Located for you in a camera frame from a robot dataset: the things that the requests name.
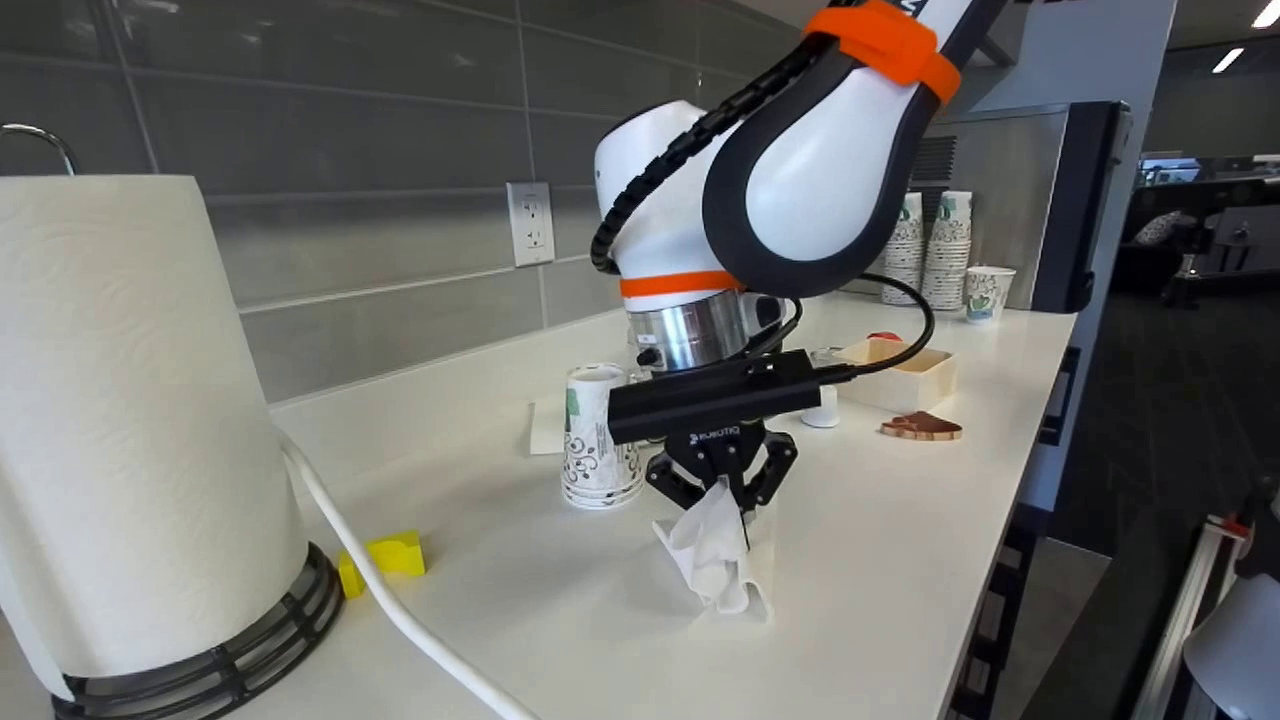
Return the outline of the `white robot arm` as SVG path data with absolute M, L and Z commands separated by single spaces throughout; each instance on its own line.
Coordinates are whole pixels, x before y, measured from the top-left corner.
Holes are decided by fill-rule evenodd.
M 597 145 L 594 270 L 622 284 L 644 379 L 608 433 L 649 439 L 644 480 L 693 509 L 764 509 L 797 465 L 785 412 L 847 364 L 814 364 L 782 317 L 866 280 L 904 209 L 915 150 L 1005 0 L 830 0 L 711 108 L 652 103 Z

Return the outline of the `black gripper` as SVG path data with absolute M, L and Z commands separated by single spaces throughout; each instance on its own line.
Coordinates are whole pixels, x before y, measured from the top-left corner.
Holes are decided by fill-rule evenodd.
M 649 459 L 644 480 L 677 509 L 701 505 L 704 488 L 729 480 L 735 509 L 751 515 L 782 494 L 791 465 L 797 439 L 764 422 L 748 422 L 719 433 L 667 437 Z

